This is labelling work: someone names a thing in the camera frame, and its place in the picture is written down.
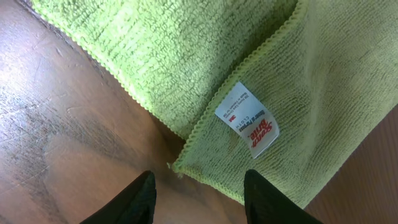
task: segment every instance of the red logo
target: red logo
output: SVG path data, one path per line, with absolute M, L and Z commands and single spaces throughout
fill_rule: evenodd
M 232 117 L 229 119 L 229 122 L 232 122 L 233 120 L 235 120 L 235 115 L 232 115 Z
M 268 123 L 265 119 L 260 122 L 259 126 L 250 134 L 250 138 L 253 140 L 251 147 L 257 146 L 261 139 L 272 130 L 271 124 L 272 122 Z

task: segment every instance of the green microfiber cloth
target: green microfiber cloth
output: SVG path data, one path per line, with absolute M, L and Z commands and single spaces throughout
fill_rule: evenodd
M 174 171 L 241 203 L 255 169 L 306 206 L 398 102 L 396 0 L 32 2 L 189 135 Z M 280 129 L 257 159 L 215 115 L 238 81 Z

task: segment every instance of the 3m logo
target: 3m logo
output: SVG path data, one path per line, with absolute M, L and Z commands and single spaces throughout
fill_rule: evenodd
M 229 119 L 229 122 L 232 122 L 233 120 L 235 120 L 235 115 L 232 115 L 232 117 Z

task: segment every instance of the wood grain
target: wood grain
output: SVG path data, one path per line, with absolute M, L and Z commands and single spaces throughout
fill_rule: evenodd
M 142 171 L 155 223 L 245 223 L 238 202 L 167 167 L 184 142 L 24 1 L 0 1 L 0 223 L 78 223 Z M 306 208 L 325 223 L 398 223 L 398 107 Z
M 398 106 L 376 126 L 306 211 L 324 223 L 398 223 Z

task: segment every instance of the care label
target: care label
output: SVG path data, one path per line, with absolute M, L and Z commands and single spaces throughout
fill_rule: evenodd
M 241 82 L 217 107 L 216 115 L 244 139 L 253 159 L 279 135 L 273 115 Z

